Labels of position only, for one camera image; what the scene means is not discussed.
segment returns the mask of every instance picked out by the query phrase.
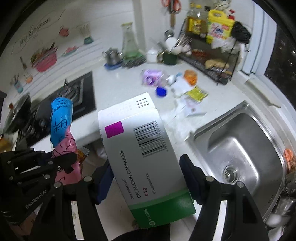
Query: yellow packet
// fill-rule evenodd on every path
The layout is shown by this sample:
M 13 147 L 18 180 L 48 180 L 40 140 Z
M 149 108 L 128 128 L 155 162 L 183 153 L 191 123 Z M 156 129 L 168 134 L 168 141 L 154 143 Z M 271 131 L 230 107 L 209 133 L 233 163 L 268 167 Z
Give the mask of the yellow packet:
M 201 102 L 208 96 L 208 93 L 200 89 L 198 86 L 195 86 L 192 90 L 186 92 L 186 95 L 190 96 L 195 101 Z

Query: wooden handle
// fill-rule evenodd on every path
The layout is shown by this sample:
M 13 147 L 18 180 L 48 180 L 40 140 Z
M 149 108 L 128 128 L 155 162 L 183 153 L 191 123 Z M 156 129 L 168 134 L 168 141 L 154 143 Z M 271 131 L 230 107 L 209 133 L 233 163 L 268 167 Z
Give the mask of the wooden handle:
M 176 16 L 175 14 L 171 13 L 170 14 L 170 27 L 174 28 L 176 24 Z

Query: dark window glass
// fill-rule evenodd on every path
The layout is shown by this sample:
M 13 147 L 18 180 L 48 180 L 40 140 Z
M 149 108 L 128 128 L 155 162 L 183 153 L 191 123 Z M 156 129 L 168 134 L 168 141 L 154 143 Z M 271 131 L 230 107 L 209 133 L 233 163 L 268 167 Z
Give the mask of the dark window glass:
M 296 108 L 296 51 L 278 27 L 274 49 L 265 76 L 269 78 Z

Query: barcode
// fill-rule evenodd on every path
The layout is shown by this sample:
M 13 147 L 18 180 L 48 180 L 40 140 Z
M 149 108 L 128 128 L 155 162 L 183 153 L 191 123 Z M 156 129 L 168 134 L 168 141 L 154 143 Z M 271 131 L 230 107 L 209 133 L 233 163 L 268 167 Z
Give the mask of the barcode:
M 167 150 L 163 136 L 156 121 L 134 128 L 143 157 Z

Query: yellow detergent bottle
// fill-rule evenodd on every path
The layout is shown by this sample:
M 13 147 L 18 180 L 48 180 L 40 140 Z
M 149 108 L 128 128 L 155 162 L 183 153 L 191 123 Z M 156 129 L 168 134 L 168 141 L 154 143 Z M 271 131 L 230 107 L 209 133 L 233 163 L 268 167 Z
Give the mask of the yellow detergent bottle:
M 227 15 L 219 10 L 210 10 L 208 18 L 207 43 L 210 44 L 214 38 L 227 39 L 230 37 L 234 20 L 228 19 Z

